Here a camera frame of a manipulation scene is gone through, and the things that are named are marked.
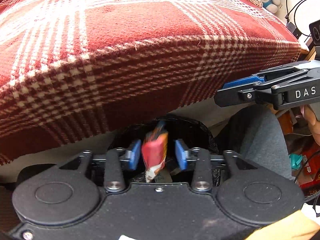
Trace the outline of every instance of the human hand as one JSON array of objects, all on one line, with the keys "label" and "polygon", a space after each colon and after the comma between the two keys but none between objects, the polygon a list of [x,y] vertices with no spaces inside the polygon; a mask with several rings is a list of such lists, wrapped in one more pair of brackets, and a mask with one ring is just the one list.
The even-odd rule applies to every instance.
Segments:
[{"label": "human hand", "polygon": [[300,107],[302,116],[308,121],[309,129],[316,143],[320,145],[320,122],[317,120],[315,113],[309,106]]},{"label": "human hand", "polygon": [[286,218],[258,229],[246,240],[310,240],[320,229],[313,220],[301,210]]}]

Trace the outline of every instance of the teal object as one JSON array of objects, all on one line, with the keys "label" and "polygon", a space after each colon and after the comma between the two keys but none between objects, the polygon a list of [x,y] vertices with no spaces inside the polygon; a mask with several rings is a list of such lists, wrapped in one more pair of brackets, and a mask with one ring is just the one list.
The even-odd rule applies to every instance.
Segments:
[{"label": "teal object", "polygon": [[300,163],[302,161],[302,155],[297,155],[294,153],[291,153],[289,155],[290,161],[291,161],[291,167],[295,170],[300,169]]}]

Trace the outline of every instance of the black trash bag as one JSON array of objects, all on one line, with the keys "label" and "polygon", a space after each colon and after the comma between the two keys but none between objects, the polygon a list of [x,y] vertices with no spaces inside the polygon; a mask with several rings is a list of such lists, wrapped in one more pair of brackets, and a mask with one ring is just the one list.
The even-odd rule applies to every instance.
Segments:
[{"label": "black trash bag", "polygon": [[[132,141],[136,139],[140,139],[143,142],[146,134],[150,131],[153,131],[160,120],[165,121],[164,128],[169,133],[166,167],[169,168],[170,172],[175,168],[178,168],[178,163],[176,161],[174,152],[174,140],[182,139],[189,148],[200,147],[203,149],[208,149],[211,154],[219,154],[219,150],[214,141],[212,133],[203,123],[191,118],[177,116],[175,114],[167,114],[165,116],[151,120],[150,122],[131,125],[125,129],[120,130],[116,134],[108,149],[118,147],[127,148],[132,143]],[[127,184],[129,184],[130,182],[145,182],[143,175],[144,171],[145,165],[143,163],[143,159],[140,158],[138,167],[135,171],[124,172],[125,181],[127,182]],[[172,181],[183,181],[191,183],[193,172],[182,173],[172,176]],[[218,186],[220,181],[220,171],[213,171],[212,174],[213,185]]]}]

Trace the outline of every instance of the bed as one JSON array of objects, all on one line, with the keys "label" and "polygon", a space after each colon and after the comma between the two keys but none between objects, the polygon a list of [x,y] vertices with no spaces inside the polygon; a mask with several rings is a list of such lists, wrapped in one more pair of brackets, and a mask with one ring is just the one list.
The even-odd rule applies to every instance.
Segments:
[{"label": "bed", "polygon": [[0,164],[211,98],[300,49],[248,0],[4,0]]}]

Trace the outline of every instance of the snack wrapper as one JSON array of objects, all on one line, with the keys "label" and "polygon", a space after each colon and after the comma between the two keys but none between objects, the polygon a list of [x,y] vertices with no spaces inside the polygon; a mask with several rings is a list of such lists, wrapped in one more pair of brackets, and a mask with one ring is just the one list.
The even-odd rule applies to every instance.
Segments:
[{"label": "snack wrapper", "polygon": [[160,121],[154,131],[146,135],[141,147],[143,161],[146,166],[146,182],[151,182],[164,168],[167,144],[168,132],[164,130],[164,122]]}]

